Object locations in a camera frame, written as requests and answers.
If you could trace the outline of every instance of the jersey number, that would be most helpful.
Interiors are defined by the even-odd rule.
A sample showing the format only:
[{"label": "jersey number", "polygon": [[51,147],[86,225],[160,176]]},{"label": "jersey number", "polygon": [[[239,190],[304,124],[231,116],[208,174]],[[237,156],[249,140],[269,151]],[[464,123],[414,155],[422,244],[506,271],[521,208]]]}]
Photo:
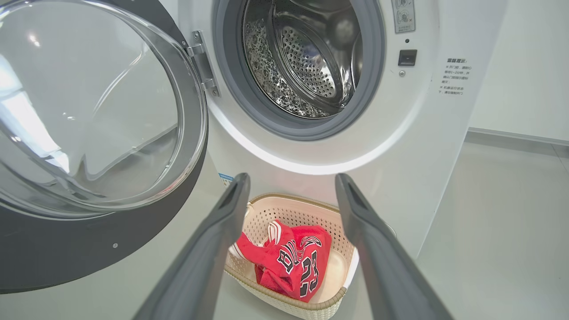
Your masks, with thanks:
[{"label": "jersey number", "polygon": [[[300,278],[300,281],[302,283],[302,286],[300,287],[301,298],[306,297],[308,291],[313,292],[314,289],[316,289],[316,286],[318,286],[318,267],[316,266],[316,258],[318,258],[318,252],[314,250],[310,257],[306,257],[304,260],[302,260],[302,269],[304,272]],[[314,280],[304,282],[304,280],[306,280],[313,271]]]}]

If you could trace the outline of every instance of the washing machine door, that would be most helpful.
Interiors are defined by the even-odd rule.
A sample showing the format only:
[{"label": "washing machine door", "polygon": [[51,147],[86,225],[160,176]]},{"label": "washing machine door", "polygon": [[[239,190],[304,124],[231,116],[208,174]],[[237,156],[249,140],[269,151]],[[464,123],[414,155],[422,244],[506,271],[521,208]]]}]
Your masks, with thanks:
[{"label": "washing machine door", "polygon": [[176,215],[216,90],[193,40],[158,0],[0,5],[0,293],[96,272]]}]

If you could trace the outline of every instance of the white wall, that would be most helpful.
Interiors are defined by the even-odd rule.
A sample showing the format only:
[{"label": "white wall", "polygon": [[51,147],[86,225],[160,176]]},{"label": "white wall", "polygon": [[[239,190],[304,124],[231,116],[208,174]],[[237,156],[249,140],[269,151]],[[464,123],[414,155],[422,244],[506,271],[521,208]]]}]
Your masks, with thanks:
[{"label": "white wall", "polygon": [[569,1],[510,0],[470,126],[569,141]]}]

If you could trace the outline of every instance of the warning label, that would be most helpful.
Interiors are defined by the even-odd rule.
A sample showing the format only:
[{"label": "warning label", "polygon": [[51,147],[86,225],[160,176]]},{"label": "warning label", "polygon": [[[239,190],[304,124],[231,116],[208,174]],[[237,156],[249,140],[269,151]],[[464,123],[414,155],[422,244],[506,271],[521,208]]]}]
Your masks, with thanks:
[{"label": "warning label", "polygon": [[462,96],[468,86],[472,67],[462,58],[448,58],[444,66],[443,78],[439,84],[439,94]]}]

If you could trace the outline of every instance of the basketball jersey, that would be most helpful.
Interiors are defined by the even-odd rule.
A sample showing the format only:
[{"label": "basketball jersey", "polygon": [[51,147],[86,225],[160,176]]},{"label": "basketball jersey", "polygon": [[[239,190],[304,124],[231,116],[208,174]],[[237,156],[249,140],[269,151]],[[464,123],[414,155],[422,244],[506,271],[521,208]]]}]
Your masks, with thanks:
[{"label": "basketball jersey", "polygon": [[242,233],[230,252],[255,264],[258,284],[308,302],[324,279],[331,244],[332,238],[319,225],[291,228],[275,220],[263,246]]}]

